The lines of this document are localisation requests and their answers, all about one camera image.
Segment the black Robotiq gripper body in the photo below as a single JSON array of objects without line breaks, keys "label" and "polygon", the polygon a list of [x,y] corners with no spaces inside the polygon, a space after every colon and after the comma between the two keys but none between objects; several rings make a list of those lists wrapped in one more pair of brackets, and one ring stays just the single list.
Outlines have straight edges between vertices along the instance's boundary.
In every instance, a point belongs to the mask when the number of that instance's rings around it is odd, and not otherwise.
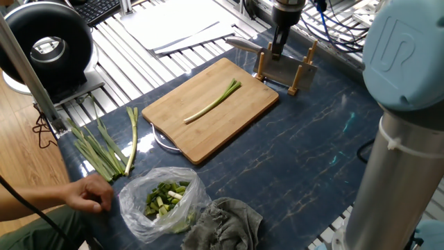
[{"label": "black Robotiq gripper body", "polygon": [[277,31],[283,31],[291,28],[297,24],[302,10],[305,7],[303,3],[297,4],[283,4],[274,3],[272,8],[271,17],[276,24]]}]

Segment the person's left hand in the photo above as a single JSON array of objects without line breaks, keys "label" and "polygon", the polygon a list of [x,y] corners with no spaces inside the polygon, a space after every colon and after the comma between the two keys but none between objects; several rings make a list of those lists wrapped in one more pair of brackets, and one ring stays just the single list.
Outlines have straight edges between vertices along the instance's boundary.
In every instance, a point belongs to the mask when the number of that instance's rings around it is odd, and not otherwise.
[{"label": "person's left hand", "polygon": [[92,174],[62,189],[62,200],[74,210],[88,213],[109,212],[114,190],[100,175]]}]

